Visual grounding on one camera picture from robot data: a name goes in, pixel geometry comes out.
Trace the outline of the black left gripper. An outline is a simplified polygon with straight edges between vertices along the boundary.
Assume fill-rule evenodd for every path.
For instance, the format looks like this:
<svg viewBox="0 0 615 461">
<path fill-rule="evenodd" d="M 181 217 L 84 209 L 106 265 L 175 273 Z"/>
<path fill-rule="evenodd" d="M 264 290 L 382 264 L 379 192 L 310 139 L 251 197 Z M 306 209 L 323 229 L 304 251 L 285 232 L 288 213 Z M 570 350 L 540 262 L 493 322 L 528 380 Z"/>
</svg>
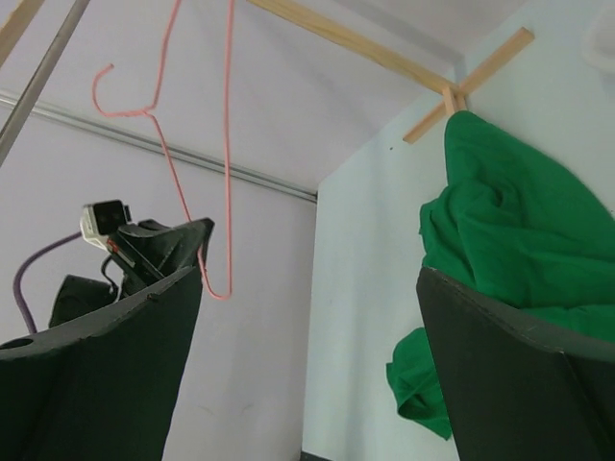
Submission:
<svg viewBox="0 0 615 461">
<path fill-rule="evenodd" d="M 184 267 L 198 267 L 207 260 L 214 222 L 209 218 L 167 227 L 148 219 L 121 226 L 117 239 L 105 248 L 122 270 L 120 298 L 127 298 Z"/>
</svg>

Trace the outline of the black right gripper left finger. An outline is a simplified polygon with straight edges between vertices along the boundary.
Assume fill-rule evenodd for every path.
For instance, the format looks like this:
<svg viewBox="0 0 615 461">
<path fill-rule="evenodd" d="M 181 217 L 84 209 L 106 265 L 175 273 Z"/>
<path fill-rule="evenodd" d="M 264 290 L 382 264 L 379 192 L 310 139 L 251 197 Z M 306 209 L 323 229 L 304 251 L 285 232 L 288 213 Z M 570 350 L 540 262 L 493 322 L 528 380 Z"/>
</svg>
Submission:
<svg viewBox="0 0 615 461">
<path fill-rule="evenodd" d="M 183 268 L 2 344 L 2 459 L 162 459 L 200 303 Z"/>
</svg>

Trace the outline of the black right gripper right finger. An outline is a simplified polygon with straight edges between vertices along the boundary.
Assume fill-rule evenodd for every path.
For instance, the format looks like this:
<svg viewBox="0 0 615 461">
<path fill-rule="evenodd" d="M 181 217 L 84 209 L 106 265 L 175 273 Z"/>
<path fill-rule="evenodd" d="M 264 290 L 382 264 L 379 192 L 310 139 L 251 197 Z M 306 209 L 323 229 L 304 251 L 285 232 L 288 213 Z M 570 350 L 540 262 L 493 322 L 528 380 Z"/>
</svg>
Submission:
<svg viewBox="0 0 615 461">
<path fill-rule="evenodd" d="M 613 459 L 613 343 L 432 268 L 416 290 L 460 459 Z"/>
</svg>

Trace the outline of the green t shirt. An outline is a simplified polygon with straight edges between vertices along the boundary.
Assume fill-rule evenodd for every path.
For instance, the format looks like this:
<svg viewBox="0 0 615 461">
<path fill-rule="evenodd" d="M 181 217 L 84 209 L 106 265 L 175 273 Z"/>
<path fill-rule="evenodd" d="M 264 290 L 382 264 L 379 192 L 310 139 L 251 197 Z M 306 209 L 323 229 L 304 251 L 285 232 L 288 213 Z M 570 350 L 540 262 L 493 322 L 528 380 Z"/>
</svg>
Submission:
<svg viewBox="0 0 615 461">
<path fill-rule="evenodd" d="M 468 110 L 420 208 L 425 266 L 584 335 L 614 338 L 614 219 L 571 171 Z"/>
</svg>

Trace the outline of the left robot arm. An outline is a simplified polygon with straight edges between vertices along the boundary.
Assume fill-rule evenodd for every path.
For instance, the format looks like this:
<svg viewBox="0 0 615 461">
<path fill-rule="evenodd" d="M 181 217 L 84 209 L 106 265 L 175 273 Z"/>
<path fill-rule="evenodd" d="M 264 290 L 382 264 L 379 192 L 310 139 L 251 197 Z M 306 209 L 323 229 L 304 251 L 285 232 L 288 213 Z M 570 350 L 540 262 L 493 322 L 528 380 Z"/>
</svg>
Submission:
<svg viewBox="0 0 615 461">
<path fill-rule="evenodd" d="M 54 328 L 132 296 L 185 267 L 196 267 L 199 258 L 207 257 L 213 229 L 214 222 L 209 218 L 174 228 L 155 220 L 120 227 L 111 234 L 110 253 L 101 265 L 101 273 L 105 274 L 113 262 L 123 272 L 122 282 L 66 276 L 49 326 Z"/>
</svg>

